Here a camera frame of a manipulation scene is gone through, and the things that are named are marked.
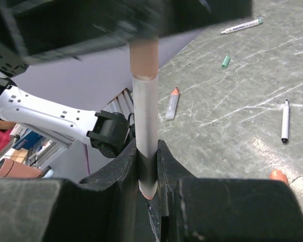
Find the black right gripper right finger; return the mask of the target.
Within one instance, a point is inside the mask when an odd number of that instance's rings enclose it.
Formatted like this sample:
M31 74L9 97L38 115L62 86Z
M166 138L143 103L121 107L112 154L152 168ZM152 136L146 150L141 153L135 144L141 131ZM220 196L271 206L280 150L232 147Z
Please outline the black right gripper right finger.
M163 140L158 140L157 159L161 241L184 241L180 238L184 234L180 180L192 174L174 158Z

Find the white marker with pink end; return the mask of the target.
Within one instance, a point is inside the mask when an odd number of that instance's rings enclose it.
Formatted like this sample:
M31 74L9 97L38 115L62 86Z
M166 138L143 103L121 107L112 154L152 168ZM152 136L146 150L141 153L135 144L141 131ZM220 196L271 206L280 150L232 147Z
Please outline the white marker with pink end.
M151 200L158 187L158 76L136 76L132 84L139 189Z

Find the green marker cap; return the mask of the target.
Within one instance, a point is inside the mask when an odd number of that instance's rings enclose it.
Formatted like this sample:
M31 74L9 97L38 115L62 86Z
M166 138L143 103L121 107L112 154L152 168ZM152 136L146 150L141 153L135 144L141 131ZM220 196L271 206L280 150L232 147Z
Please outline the green marker cap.
M223 62L222 62L221 67L222 67L223 69L227 68L228 65L229 65L230 60L231 60L230 56L225 56L225 58L224 58L224 60L223 60Z

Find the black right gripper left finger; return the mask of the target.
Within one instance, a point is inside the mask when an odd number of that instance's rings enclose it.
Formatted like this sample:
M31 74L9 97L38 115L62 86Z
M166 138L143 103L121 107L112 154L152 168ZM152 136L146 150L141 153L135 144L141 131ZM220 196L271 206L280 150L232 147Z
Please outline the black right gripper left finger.
M134 241L138 193L136 141L94 174L82 179L80 186L93 191L85 201L93 231L99 241Z

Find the grey marker with orange tip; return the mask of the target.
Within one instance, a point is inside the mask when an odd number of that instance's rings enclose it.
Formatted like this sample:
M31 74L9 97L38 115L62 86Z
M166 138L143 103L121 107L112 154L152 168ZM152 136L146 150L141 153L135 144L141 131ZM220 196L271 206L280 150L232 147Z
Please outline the grey marker with orange tip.
M178 104L178 100L179 100L179 90L176 87L173 92L170 95L170 100L169 100L169 104L167 107L167 112L165 115L165 119L166 120L173 120L175 117L175 113L176 113L176 108L177 108L177 104Z

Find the white marker with black tip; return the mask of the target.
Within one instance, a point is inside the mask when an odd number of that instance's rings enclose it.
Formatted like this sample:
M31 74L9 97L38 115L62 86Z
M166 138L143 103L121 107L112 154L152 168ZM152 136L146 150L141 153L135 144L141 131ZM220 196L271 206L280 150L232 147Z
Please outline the white marker with black tip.
M282 115L281 141L283 144L286 144L289 139L289 115L290 115L289 101L288 99L286 99L284 102L283 115Z

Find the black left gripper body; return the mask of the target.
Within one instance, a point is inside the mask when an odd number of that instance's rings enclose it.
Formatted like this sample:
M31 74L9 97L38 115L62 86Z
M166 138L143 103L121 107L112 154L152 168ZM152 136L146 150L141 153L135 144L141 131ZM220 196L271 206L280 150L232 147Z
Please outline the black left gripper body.
M0 67L76 57L252 14L252 1L0 1Z

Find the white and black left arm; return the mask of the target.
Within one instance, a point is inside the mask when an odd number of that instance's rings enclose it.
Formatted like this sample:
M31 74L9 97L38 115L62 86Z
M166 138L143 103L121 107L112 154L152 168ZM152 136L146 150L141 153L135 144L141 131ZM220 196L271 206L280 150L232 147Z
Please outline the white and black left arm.
M0 119L69 136L115 158L129 142L124 115L38 98L12 78L30 65L247 18L252 8L252 1L0 1Z

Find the pink marker cap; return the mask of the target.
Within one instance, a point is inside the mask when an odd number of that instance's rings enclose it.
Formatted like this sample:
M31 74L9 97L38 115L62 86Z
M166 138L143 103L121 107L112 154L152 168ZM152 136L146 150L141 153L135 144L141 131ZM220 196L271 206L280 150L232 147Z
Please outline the pink marker cap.
M159 39L140 40L129 44L131 74L141 80L158 75Z

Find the white marker with green end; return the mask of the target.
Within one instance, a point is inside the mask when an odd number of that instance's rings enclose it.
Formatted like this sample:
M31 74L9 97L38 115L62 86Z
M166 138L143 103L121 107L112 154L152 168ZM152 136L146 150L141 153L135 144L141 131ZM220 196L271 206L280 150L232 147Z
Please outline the white marker with green end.
M234 32L240 31L240 30L244 30L244 29L248 29L248 28L251 28L251 27L261 25L262 23L263 23L262 19L252 20L252 21L249 21L249 22L246 22L246 23L243 23L243 24L239 24L239 25L227 28L227 29L221 31L220 34L234 33Z

